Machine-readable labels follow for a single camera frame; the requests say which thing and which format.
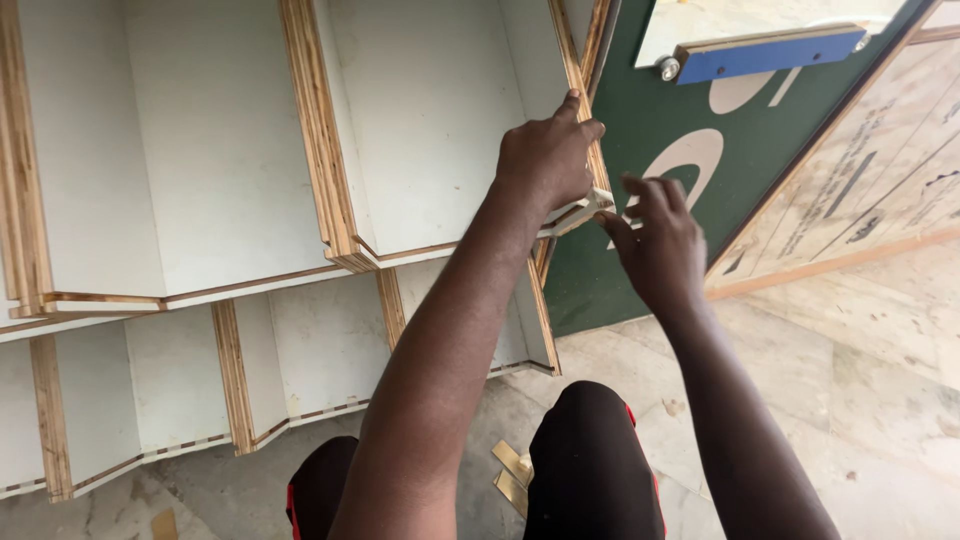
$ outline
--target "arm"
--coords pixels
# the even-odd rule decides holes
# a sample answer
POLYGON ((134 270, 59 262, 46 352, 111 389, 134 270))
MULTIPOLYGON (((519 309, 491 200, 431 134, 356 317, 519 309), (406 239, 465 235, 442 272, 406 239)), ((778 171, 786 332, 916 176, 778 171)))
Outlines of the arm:
POLYGON ((663 326, 684 374, 710 493, 729 538, 839 538, 804 469, 774 422, 704 298, 707 244, 680 183, 625 178, 640 196, 597 221, 636 292, 663 326))
POLYGON ((456 537, 460 457, 516 279, 546 214, 590 186, 603 126, 577 122, 578 95, 504 135, 486 200, 376 387, 330 538, 456 537))

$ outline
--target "blue wooden block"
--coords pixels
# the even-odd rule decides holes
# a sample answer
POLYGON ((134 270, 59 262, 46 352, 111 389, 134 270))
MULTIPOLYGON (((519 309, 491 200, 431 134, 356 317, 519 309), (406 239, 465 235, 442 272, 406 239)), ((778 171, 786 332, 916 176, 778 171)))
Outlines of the blue wooden block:
POLYGON ((737 40, 701 41, 677 46, 674 57, 680 62, 678 85, 689 85, 776 71, 815 63, 841 61, 866 31, 854 24, 833 25, 827 30, 811 28, 786 34, 771 34, 768 39, 752 36, 737 40))

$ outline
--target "tile floor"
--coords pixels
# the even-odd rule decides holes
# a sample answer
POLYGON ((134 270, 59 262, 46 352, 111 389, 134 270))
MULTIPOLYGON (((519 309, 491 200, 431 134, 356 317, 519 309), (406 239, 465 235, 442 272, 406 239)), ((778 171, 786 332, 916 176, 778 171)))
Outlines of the tile floor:
MULTIPOLYGON (((848 539, 960 539, 960 241, 714 304, 830 515, 848 539)), ((574 380, 615 389, 660 480, 671 539, 723 538, 696 450, 683 380, 652 318, 559 339, 564 377, 487 384, 460 469, 461 538, 520 538, 495 490, 501 438, 526 447, 574 380)), ((0 501, 0 539, 152 538, 173 507, 180 538, 290 537, 284 485, 362 413, 304 426, 258 453, 226 447, 132 471, 76 501, 0 501)))

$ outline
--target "right hand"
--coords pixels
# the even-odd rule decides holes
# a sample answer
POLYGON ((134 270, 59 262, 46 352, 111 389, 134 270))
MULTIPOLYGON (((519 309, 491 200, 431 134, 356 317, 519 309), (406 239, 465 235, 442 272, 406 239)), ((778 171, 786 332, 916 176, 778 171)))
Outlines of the right hand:
POLYGON ((643 226, 631 229, 608 211, 597 212, 594 219, 613 240, 636 293, 658 317, 698 306, 705 300, 707 243, 686 210, 684 187, 663 178, 622 180, 627 192, 640 198, 625 214, 641 218, 643 226))

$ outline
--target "left hand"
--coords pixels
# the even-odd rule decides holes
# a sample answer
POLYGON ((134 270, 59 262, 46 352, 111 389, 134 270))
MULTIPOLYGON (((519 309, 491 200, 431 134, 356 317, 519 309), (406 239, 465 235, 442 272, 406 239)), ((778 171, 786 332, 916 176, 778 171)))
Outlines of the left hand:
POLYGON ((580 91, 572 89, 546 120, 513 128, 500 142, 497 185, 531 201, 544 214, 584 197, 593 183, 587 148, 606 128, 591 118, 577 121, 580 91))

